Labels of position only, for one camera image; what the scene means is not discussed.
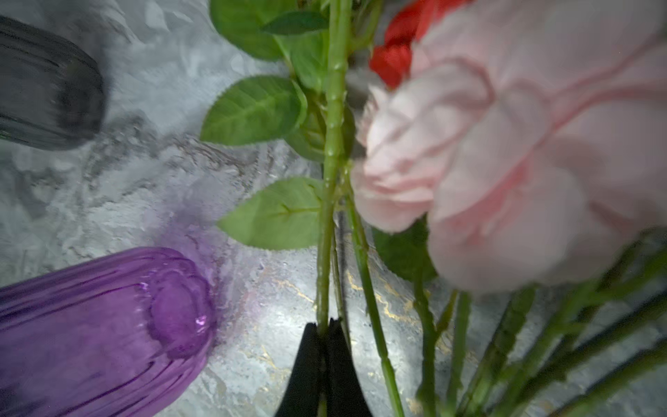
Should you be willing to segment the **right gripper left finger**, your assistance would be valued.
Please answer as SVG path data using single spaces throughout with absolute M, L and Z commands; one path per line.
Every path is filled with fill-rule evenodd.
M 319 413 L 324 354 L 315 323 L 308 323 L 300 340 L 287 388 L 275 417 L 316 417 Z

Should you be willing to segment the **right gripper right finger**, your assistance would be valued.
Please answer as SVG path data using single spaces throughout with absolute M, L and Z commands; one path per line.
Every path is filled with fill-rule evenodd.
M 372 417 L 340 320 L 330 319 L 324 354 L 327 416 Z

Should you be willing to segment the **blue purple glass vase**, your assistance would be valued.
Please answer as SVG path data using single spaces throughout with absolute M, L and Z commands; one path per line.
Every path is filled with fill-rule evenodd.
M 203 370 L 215 306 L 196 264 L 133 248 L 1 290 L 4 416 L 153 416 Z

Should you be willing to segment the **yellow rose stem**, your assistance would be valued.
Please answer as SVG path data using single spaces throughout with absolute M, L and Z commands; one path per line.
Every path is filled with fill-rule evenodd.
M 282 139 L 321 165 L 321 179 L 280 180 L 222 217 L 218 225 L 264 250 L 316 247 L 316 321 L 328 330 L 339 174 L 353 149 L 347 105 L 349 58 L 368 48 L 380 1 L 212 1 L 216 32 L 244 53 L 283 62 L 287 76 L 250 76 L 227 88 L 206 114 L 203 142 L 240 147 Z

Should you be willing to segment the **pink peony spray stem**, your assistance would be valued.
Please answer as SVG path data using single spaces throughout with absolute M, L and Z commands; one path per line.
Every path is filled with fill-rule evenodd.
M 599 278 L 498 304 L 484 321 L 469 295 L 460 300 L 446 415 L 665 415 L 665 228 Z

